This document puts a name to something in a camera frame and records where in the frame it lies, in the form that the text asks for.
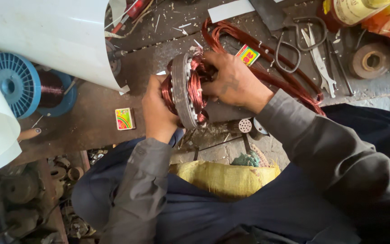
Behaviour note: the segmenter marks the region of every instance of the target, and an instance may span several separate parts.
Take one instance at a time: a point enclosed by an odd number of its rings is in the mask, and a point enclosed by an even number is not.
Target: yellow sack
[[[193,161],[170,165],[169,172],[219,197],[248,197],[280,174],[279,166],[252,167]]]

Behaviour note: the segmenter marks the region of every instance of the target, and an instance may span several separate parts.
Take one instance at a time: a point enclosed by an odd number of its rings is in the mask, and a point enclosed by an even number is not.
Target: floor
[[[390,97],[361,100],[349,103],[355,106],[380,108],[390,111]],[[221,124],[209,125],[205,129],[188,131],[177,147],[174,147],[171,157],[171,164],[191,162],[194,160],[195,147],[200,148],[198,160],[206,160],[221,164],[230,164],[240,153],[245,152],[243,140],[238,138],[239,134],[226,131]],[[207,148],[211,145],[237,138],[221,145]],[[289,159],[282,148],[282,144],[272,136],[264,136],[261,140],[255,141],[248,137],[249,142],[258,147],[268,160],[276,162],[283,170],[289,163]]]

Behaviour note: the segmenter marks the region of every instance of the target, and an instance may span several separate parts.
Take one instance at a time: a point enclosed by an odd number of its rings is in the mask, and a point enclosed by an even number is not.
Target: wrench
[[[303,29],[301,29],[301,31],[302,31],[303,38],[305,38],[306,44],[308,46],[311,46],[311,45],[313,45],[313,43],[315,43],[315,41],[314,41],[315,39],[314,39],[314,34],[312,32],[312,29],[309,25],[308,25],[308,29],[309,29],[310,36],[308,36]],[[323,62],[322,56],[320,54],[320,50],[318,49],[318,47],[315,47],[310,52],[311,52],[312,58],[314,59],[314,62],[317,65],[318,71],[320,72],[320,74],[322,76],[322,84],[320,87],[322,89],[323,88],[326,89],[326,91],[330,94],[330,96],[332,98],[334,98],[335,97],[335,94],[334,94],[335,89],[333,86],[334,86],[334,84],[336,84],[336,81],[332,80],[329,77],[328,70],[326,68],[326,64]]]

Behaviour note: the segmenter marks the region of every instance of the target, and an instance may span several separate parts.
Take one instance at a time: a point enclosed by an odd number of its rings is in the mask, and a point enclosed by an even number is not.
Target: wooden workbench
[[[194,39],[207,48],[200,33],[202,23],[209,16],[207,9],[231,1],[233,0],[174,1],[174,10],[171,7],[172,1],[166,0],[161,3],[144,18],[142,23],[138,24],[130,36],[126,39],[112,40],[117,49],[129,51],[129,54],[122,59],[122,71],[116,80],[121,85],[129,85],[130,92],[120,96],[117,91],[90,82],[79,82],[78,100],[73,110],[57,118],[42,118],[37,124],[37,127],[42,129],[41,135],[20,143],[23,153],[15,159],[14,163],[33,162],[41,158],[99,148],[144,136],[145,127],[141,99],[145,93],[149,75],[165,70],[166,64],[177,54],[191,52],[189,51],[190,47],[196,46]],[[315,14],[318,4],[318,1],[296,5],[292,2],[289,4],[291,6],[284,10],[293,17],[307,16]],[[159,24],[155,30],[159,15]],[[230,21],[263,43],[267,43],[271,47],[276,45],[276,41],[270,36],[267,27],[256,12],[237,16]],[[190,26],[184,27],[184,30],[189,34],[188,36],[172,28],[179,28],[187,23],[191,23]],[[132,24],[127,21],[125,30],[117,34],[123,35],[131,28]],[[335,48],[342,55],[341,61],[346,72],[348,72],[347,63],[350,58],[350,50],[356,44],[358,32],[359,28],[342,30],[342,41],[335,44]],[[376,35],[367,33],[362,43],[365,44],[376,39]],[[294,33],[286,33],[284,40],[294,42]],[[225,49],[233,54],[242,46],[241,43],[226,37],[221,42]],[[281,49],[281,54],[294,59],[293,61],[296,59],[295,54],[286,48]],[[263,66],[266,69],[269,68],[269,64],[263,64]],[[315,69],[309,52],[302,52],[302,61],[299,67],[310,78],[314,79],[314,83],[320,85],[320,75]],[[273,68],[269,68],[269,71],[273,74],[276,73]],[[334,74],[339,90],[335,92],[336,98],[334,99],[330,98],[326,91],[323,91],[325,95],[323,106],[390,96],[390,73],[373,80],[357,80],[350,77],[351,86],[356,90],[354,97],[348,96],[344,81],[339,79],[336,72]],[[128,107],[133,108],[136,129],[118,131],[114,110]],[[31,128],[39,117],[38,113],[34,113],[29,118],[20,120],[22,130]]]

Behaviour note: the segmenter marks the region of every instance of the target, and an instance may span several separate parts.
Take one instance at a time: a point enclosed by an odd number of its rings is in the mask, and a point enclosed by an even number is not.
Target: dark blue pants
[[[390,147],[383,143],[390,141],[390,112],[349,105],[330,106],[325,111],[329,118],[375,144],[379,152],[390,155]],[[92,227],[101,230],[105,226],[127,159],[140,140],[118,145],[75,185],[74,210]],[[166,199],[167,205],[158,216],[158,243],[214,243],[239,225],[256,226],[299,243],[359,241],[349,219],[324,200],[293,163],[255,194],[237,202],[225,202],[169,174]]]

